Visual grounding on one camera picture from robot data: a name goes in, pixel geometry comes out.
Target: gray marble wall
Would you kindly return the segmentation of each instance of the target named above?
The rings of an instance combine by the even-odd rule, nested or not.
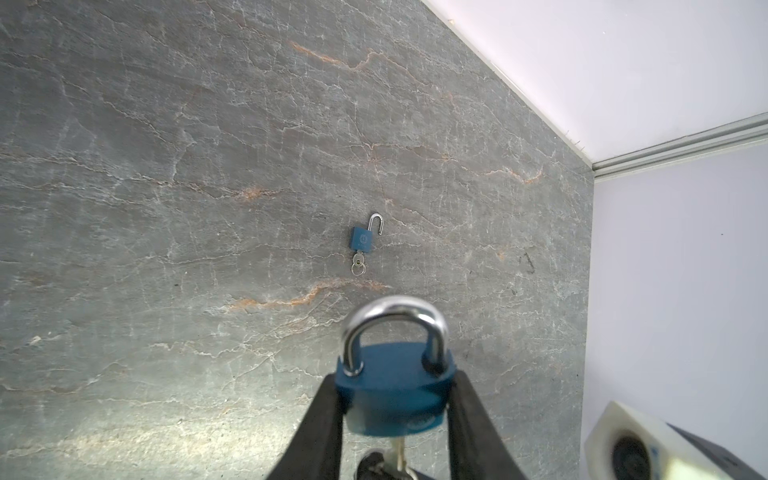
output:
[[[387,293],[576,476],[591,173],[418,0],[2,2],[0,161],[0,478],[262,478]]]

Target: white camera housing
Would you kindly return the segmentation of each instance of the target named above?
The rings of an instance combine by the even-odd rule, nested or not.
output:
[[[726,449],[619,402],[584,452],[592,480],[765,480]]]

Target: white wall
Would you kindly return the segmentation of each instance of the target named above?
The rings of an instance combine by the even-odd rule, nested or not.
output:
[[[616,399],[768,476],[767,279],[768,145],[595,185],[582,442]]]
[[[592,161],[768,111],[762,0],[423,1]]]

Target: padlock shackle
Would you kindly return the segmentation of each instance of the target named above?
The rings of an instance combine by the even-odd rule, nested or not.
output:
[[[371,217],[368,219],[368,230],[370,230],[370,231],[372,231],[372,232],[373,232],[373,221],[374,221],[374,219],[376,219],[376,218],[378,218],[378,219],[379,219],[379,235],[381,235],[381,234],[382,234],[382,232],[384,231],[384,219],[383,219],[383,218],[382,218],[382,216],[381,216],[381,215],[379,215],[379,214],[373,214],[373,215],[371,215]]]
[[[448,368],[448,324],[445,317],[429,302],[406,295],[389,295],[373,300],[350,313],[344,321],[341,361],[344,373],[357,376],[362,372],[360,336],[369,327],[389,320],[405,320],[423,326],[427,344],[422,357],[425,369],[439,375]]]

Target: open padlock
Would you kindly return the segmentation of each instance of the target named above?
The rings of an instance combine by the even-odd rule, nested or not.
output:
[[[426,346],[418,342],[360,346],[366,329],[390,320],[423,326]],[[384,296],[346,317],[336,390],[351,432],[400,437],[440,425],[455,372],[448,325],[431,303],[413,296]]]
[[[370,253],[373,246],[373,221],[379,219],[379,235],[384,231],[384,219],[379,214],[373,214],[368,219],[368,230],[361,227],[352,228],[352,239],[349,248],[355,250],[352,257],[352,275],[360,276],[366,272],[366,258],[364,253]]]

